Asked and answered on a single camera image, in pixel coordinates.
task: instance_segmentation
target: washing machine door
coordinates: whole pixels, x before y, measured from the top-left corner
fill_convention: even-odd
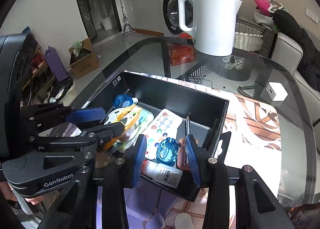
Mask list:
[[[163,0],[162,4],[164,22],[172,34],[180,34],[178,0]],[[193,5],[189,0],[185,2],[186,26],[193,22]]]

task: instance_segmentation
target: wooden baseboard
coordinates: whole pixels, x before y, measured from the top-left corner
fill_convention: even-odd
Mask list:
[[[164,34],[162,32],[154,32],[154,31],[148,31],[148,30],[141,30],[141,29],[134,29],[136,32],[148,34],[152,36],[163,36]]]

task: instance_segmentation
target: pink cloth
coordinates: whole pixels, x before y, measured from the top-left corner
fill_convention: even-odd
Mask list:
[[[261,10],[261,13],[263,15],[270,17],[270,12],[268,11],[268,8],[270,7],[270,1],[269,0],[254,0],[259,9]]]

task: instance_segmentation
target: washing machine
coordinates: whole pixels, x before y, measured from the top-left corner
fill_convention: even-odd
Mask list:
[[[162,24],[165,37],[179,37],[183,31],[179,27],[178,0],[160,0],[162,9]],[[193,3],[190,0],[185,2],[186,26],[193,25]]]

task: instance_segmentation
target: doorway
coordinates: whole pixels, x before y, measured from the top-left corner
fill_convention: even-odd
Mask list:
[[[115,0],[77,0],[84,28],[92,44],[122,31]]]

